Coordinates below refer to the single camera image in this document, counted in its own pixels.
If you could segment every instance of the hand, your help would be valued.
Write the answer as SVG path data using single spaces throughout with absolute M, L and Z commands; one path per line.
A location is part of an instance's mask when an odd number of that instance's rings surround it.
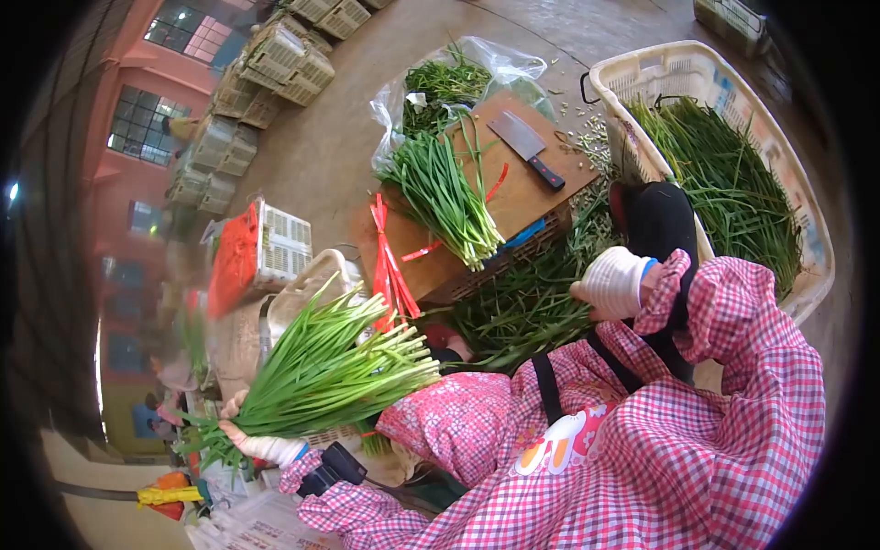
M 259 436 L 250 437 L 229 419 L 238 414 L 242 403 L 247 397 L 247 390 L 235 392 L 220 411 L 221 420 L 217 426 L 230 438 L 238 450 L 248 457 L 262 458 L 277 464 L 283 470 L 290 468 L 298 458 L 309 450 L 309 444 L 301 438 L 284 439 L 283 437 Z
M 651 262 L 655 265 L 646 273 Z M 572 297 L 593 304 L 593 320 L 630 319 L 639 314 L 642 301 L 647 301 L 653 290 L 653 284 L 643 288 L 642 277 L 653 271 L 645 280 L 655 282 L 658 269 L 655 259 L 636 256 L 624 246 L 612 246 L 590 264 L 583 279 L 572 283 L 569 291 Z

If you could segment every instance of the green onion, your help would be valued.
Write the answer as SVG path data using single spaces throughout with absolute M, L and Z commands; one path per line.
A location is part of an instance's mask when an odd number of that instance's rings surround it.
M 357 337 L 388 313 L 384 298 L 377 294 L 357 304 L 359 283 L 318 307 L 332 280 L 284 331 L 231 419 L 248 436 L 302 437 L 351 424 L 439 379 L 425 337 L 405 323 L 375 331 L 356 346 Z M 238 467 L 245 459 L 217 419 L 180 414 L 199 427 L 200 441 L 183 451 L 207 449 L 201 468 L 215 460 Z
M 475 364 L 512 375 L 529 357 L 578 340 L 595 324 L 590 305 L 568 288 L 606 248 L 621 244 L 612 233 L 607 185 L 601 178 L 574 199 L 564 241 L 515 263 L 453 307 L 458 330 L 483 357 Z
M 415 137 L 421 132 L 436 135 L 452 118 L 451 106 L 473 108 L 486 89 L 492 74 L 477 63 L 470 63 L 461 49 L 452 42 L 446 50 L 457 63 L 426 61 L 407 73 L 407 93 L 423 92 L 428 104 L 418 113 L 409 101 L 403 104 L 403 134 Z
M 473 126 L 473 141 L 465 119 Z M 441 141 L 428 132 L 407 139 L 393 154 L 392 166 L 376 177 L 399 189 L 410 206 L 409 215 L 427 227 L 472 271 L 483 269 L 483 260 L 495 255 L 504 243 L 495 221 L 486 210 L 482 177 L 482 150 L 470 114 L 459 115 L 467 153 L 476 174 L 476 192 L 467 183 L 461 160 L 450 136 Z
M 367 421 L 355 422 L 357 433 L 361 434 L 363 454 L 368 457 L 381 457 L 391 452 L 391 440 L 376 431 Z
M 776 300 L 801 271 L 800 226 L 775 175 L 749 143 L 713 109 L 690 98 L 649 109 L 627 107 L 675 172 L 706 230 L 715 254 L 736 256 L 773 270 Z

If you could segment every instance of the concrete floor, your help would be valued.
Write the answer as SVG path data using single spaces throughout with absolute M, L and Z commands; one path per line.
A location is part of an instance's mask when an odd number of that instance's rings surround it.
M 592 64 L 637 48 L 675 40 L 706 42 L 749 80 L 792 142 L 831 233 L 837 274 L 825 301 L 801 327 L 825 364 L 829 426 L 842 399 L 862 303 L 860 259 L 853 254 L 849 197 L 836 157 L 822 145 L 815 125 L 764 79 L 760 68 L 730 52 L 693 19 L 691 0 L 396 0 L 374 14 L 330 60 L 336 78 L 308 108 L 290 106 L 260 135 L 259 153 L 239 185 L 229 212 L 243 211 L 247 197 L 312 223 L 315 251 L 350 241 L 353 208 L 366 208 L 370 156 L 383 129 L 368 102 L 382 85 L 453 37 L 476 35 L 550 61 L 540 79 L 551 96 L 581 105 L 578 78 Z M 561 118 L 563 130 L 578 128 Z

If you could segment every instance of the knife handle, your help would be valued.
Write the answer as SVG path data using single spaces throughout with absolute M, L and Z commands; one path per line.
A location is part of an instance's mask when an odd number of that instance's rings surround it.
M 537 155 L 529 159 L 529 164 L 538 171 L 544 181 L 553 191 L 559 191 L 563 187 L 565 187 L 565 180 L 562 176 L 557 176 L 553 173 L 552 170 L 546 167 L 546 165 L 541 162 L 541 159 L 538 158 Z

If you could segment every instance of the cleaver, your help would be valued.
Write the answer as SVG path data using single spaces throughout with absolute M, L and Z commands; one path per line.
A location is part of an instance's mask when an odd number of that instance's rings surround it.
M 538 153 L 546 148 L 546 143 L 538 135 L 538 132 L 523 122 L 521 118 L 510 111 L 501 111 L 498 118 L 489 121 L 488 126 L 540 174 L 550 189 L 559 191 L 565 187 L 565 180 L 562 176 L 553 173 L 538 158 Z

